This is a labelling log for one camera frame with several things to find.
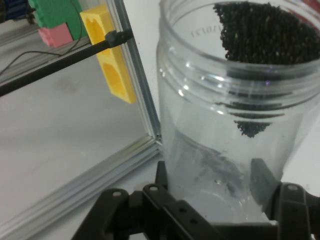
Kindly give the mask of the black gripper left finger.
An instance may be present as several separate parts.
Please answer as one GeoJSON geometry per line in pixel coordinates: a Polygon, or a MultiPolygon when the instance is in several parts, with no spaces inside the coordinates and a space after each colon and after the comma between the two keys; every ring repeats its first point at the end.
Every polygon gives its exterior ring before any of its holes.
{"type": "Polygon", "coordinates": [[[164,161],[157,163],[155,182],[142,190],[103,191],[72,238],[128,240],[139,233],[148,240],[220,239],[219,232],[186,201],[169,194],[164,161]]]}

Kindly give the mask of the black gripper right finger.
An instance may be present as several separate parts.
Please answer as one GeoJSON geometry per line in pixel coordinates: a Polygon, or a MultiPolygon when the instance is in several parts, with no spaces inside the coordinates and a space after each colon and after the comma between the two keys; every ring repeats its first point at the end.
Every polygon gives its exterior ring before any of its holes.
{"type": "Polygon", "coordinates": [[[260,158],[251,160],[251,194],[267,218],[277,222],[279,240],[320,238],[320,198],[276,179],[260,158]]]}

